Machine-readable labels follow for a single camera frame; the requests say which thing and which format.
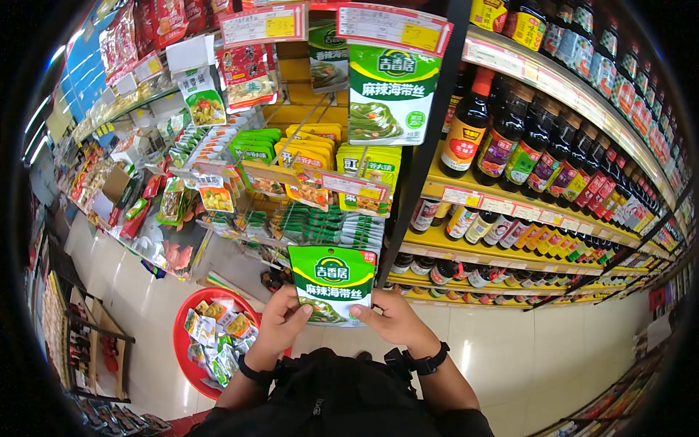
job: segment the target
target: person's left hand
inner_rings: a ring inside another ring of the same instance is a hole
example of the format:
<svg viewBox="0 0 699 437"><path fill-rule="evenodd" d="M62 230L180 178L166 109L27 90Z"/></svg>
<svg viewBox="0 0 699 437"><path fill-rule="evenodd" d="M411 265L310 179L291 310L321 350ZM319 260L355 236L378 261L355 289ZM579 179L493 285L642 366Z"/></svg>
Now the person's left hand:
<svg viewBox="0 0 699 437"><path fill-rule="evenodd" d="M299 308L295 285L285 285L267 303L257 340L245 355L245 364L254 371L272 370L279 355L294 340L310 318L313 308Z"/></svg>

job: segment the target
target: person's right hand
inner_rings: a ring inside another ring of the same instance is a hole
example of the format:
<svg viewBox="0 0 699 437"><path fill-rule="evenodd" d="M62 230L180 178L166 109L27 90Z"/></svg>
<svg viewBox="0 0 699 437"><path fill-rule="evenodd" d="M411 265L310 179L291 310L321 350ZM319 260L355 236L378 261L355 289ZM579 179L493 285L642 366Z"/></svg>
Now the person's right hand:
<svg viewBox="0 0 699 437"><path fill-rule="evenodd" d="M403 296L375 288L371 292L371 301L383 310L383 314L364 305L352 306L349 312L385 341L406 345L414 359L437 355L441 348L439 339L417 317Z"/></svg>

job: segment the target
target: tiled floor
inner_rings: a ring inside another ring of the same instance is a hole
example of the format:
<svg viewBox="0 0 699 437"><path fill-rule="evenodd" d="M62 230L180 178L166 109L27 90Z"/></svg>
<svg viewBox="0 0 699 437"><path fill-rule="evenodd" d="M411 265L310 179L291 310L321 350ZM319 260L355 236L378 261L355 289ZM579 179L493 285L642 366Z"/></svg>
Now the tiled floor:
<svg viewBox="0 0 699 437"><path fill-rule="evenodd" d="M88 292L136 344L129 364L129 396L137 412L166 420L207 410L213 401L181 374L172 347L175 314L201 288L171 276L155 280L110 236L93 237L78 214L66 251ZM264 294L266 267L232 251L218 254L227 278L255 296ZM505 308L448 308L414 304L427 325L449 343L452 359L478 395L498 437L525 436L572 413L601 393L632 364L631 337L650 320L647 295L603 305L542 308L523 313ZM369 328L308 326L294 356L326 346L352 356L360 350L380 359L393 346Z"/></svg>

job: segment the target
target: hanging price sign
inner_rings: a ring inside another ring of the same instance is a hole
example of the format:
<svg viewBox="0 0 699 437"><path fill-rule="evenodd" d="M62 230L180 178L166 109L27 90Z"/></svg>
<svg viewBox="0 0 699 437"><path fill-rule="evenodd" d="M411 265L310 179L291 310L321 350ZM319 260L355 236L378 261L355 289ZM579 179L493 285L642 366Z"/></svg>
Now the hanging price sign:
<svg viewBox="0 0 699 437"><path fill-rule="evenodd" d="M255 8L223 17L221 34L225 48L255 43L308 39L306 3Z"/></svg>
<svg viewBox="0 0 699 437"><path fill-rule="evenodd" d="M454 25L442 17L369 3L338 4L337 37L442 57Z"/></svg>

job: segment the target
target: black wristband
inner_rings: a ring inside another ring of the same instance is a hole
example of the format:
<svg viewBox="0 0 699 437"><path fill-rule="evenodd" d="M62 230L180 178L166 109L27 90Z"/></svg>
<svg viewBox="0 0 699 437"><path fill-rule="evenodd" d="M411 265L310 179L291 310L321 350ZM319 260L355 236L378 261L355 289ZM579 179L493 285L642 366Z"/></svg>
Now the black wristband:
<svg viewBox="0 0 699 437"><path fill-rule="evenodd" d="M274 379L275 370L272 371L259 371L256 372L247 366L245 363L245 354L240 354L238 357L238 370L245 375L246 378L251 379L262 387L269 387Z"/></svg>
<svg viewBox="0 0 699 437"><path fill-rule="evenodd" d="M425 357L421 359L415 359L410 355L407 350L403 351L403 356L408 362L408 366L411 371L416 371L418 375L431 375L437 371L437 367L447 359L447 352L449 352L449 345L443 341L440 341L442 347L437 352L434 357Z"/></svg>

